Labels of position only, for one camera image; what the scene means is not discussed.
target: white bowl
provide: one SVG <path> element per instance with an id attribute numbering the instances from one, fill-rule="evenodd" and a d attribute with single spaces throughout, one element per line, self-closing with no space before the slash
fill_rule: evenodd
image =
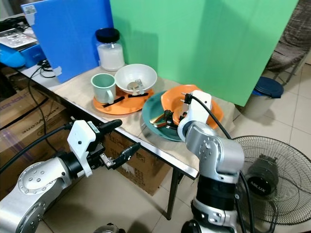
<path id="1" fill-rule="evenodd" d="M 150 90 L 155 85 L 157 80 L 157 74 L 154 69 L 143 64 L 131 64 L 122 67 L 115 74 L 116 85 L 125 93 L 132 94 L 133 90 L 128 89 L 128 84 L 135 82 L 136 79 L 140 79 L 144 92 Z"/>

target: orange plate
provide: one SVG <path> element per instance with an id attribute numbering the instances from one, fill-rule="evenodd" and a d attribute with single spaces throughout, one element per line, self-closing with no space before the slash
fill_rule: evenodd
<path id="1" fill-rule="evenodd" d="M 118 99 L 119 97 L 124 96 L 125 99 L 121 100 L 118 103 L 112 104 L 108 107 L 103 107 L 103 105 L 105 105 L 104 103 L 100 103 L 98 102 L 95 97 L 93 99 L 93 104 L 94 107 L 98 110 L 101 111 L 103 113 L 108 113 L 108 114 L 112 114 L 112 115 L 123 115 L 123 114 L 128 114 L 128 113 L 133 113 L 136 111 L 139 111 L 142 109 L 144 103 L 147 101 L 147 99 L 149 99 L 153 94 L 153 90 L 150 89 L 147 93 L 149 95 L 147 96 L 143 96 L 143 97 L 134 97 L 134 98 L 128 98 L 127 93 L 121 91 L 118 87 L 116 87 L 116 99 Z"/>
<path id="2" fill-rule="evenodd" d="M 171 110 L 173 112 L 173 121 L 176 125 L 179 124 L 179 116 L 180 111 L 182 109 L 183 102 L 180 100 L 183 100 L 185 96 L 182 93 L 190 93 L 194 90 L 200 90 L 196 85 L 188 84 L 188 85 L 180 85 L 176 86 L 167 92 L 165 92 L 161 96 L 161 103 L 164 110 Z M 220 106 L 212 100 L 212 113 L 215 115 L 215 117 L 221 122 L 224 118 L 224 113 Z M 212 117 L 207 118 L 207 124 L 212 128 L 216 129 L 217 124 L 213 120 Z"/>

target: electric fan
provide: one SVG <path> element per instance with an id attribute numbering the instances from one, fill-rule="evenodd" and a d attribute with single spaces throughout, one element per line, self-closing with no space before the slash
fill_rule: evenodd
<path id="1" fill-rule="evenodd" d="M 292 146 L 263 136 L 242 136 L 247 180 L 254 217 L 279 225 L 311 219 L 311 160 Z M 238 184 L 241 209 L 248 214 L 244 186 Z"/>

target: mug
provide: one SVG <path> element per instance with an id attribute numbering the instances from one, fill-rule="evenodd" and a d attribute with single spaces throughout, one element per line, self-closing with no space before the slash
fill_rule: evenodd
<path id="1" fill-rule="evenodd" d="M 95 99 L 112 104 L 116 98 L 116 80 L 111 74 L 96 74 L 91 78 Z"/>

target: green backdrop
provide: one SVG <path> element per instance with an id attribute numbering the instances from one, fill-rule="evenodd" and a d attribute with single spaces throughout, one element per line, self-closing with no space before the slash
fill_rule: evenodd
<path id="1" fill-rule="evenodd" d="M 111 0 L 128 64 L 245 105 L 297 0 Z"/>

